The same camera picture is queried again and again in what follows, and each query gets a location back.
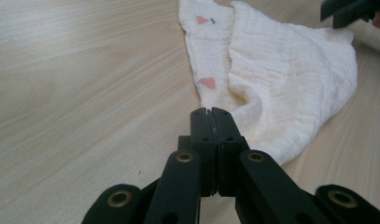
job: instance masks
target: white towel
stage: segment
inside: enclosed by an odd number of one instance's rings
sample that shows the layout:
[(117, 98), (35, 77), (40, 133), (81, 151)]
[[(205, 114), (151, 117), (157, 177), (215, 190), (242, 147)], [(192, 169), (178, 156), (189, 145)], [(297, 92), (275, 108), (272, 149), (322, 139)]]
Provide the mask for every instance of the white towel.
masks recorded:
[(353, 34), (273, 21), (242, 2), (232, 6), (179, 1), (194, 82), (202, 106), (230, 111), (250, 147), (282, 164), (353, 95)]

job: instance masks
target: table surface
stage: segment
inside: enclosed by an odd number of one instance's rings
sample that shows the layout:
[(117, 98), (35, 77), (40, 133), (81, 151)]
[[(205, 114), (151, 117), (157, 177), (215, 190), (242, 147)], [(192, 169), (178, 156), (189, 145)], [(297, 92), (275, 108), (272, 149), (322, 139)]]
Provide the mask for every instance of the table surface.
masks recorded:
[[(247, 2), (278, 21), (331, 25), (319, 1)], [(103, 190), (161, 175), (200, 106), (177, 9), (0, 1), (0, 223), (79, 223)], [(351, 29), (357, 92), (283, 168), (309, 192), (334, 183), (380, 209), (380, 31)], [(201, 223), (239, 223), (234, 199), (202, 199)]]

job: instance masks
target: pink heart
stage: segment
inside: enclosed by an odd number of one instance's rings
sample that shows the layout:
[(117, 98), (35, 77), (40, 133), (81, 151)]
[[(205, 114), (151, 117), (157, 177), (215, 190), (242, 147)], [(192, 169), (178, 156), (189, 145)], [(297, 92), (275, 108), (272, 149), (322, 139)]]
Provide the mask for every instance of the pink heart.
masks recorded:
[(203, 77), (199, 79), (199, 82), (205, 85), (209, 89), (212, 89), (212, 90), (216, 89), (216, 81), (212, 77)]
[(198, 22), (198, 24), (205, 24), (207, 23), (209, 20), (202, 17), (202, 16), (196, 16), (196, 21)]

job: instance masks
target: wood grain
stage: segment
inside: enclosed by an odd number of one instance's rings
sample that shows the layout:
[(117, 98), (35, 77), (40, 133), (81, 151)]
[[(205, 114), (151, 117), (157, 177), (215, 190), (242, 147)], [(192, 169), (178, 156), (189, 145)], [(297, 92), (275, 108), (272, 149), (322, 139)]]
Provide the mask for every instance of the wood grain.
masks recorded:
[[(319, 2), (247, 2), (278, 21), (329, 26)], [(0, 223), (80, 223), (103, 190), (162, 173), (199, 106), (177, 8), (0, 1)], [(284, 169), (310, 192), (335, 183), (380, 209), (380, 32), (370, 26), (352, 26), (356, 95)], [(239, 223), (233, 203), (202, 199), (201, 223)]]

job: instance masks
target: light wood surface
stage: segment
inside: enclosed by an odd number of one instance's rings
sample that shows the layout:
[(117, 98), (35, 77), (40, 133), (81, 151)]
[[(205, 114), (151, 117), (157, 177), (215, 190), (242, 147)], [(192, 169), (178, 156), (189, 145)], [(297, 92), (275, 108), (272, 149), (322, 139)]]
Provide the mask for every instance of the light wood surface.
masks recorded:
[[(247, 2), (278, 21), (331, 24), (320, 2)], [(103, 190), (161, 175), (200, 103), (177, 8), (0, 1), (0, 223), (79, 223)], [(309, 192), (334, 183), (380, 209), (380, 31), (351, 27), (356, 95), (283, 167)], [(202, 199), (201, 223), (239, 223), (233, 202)]]

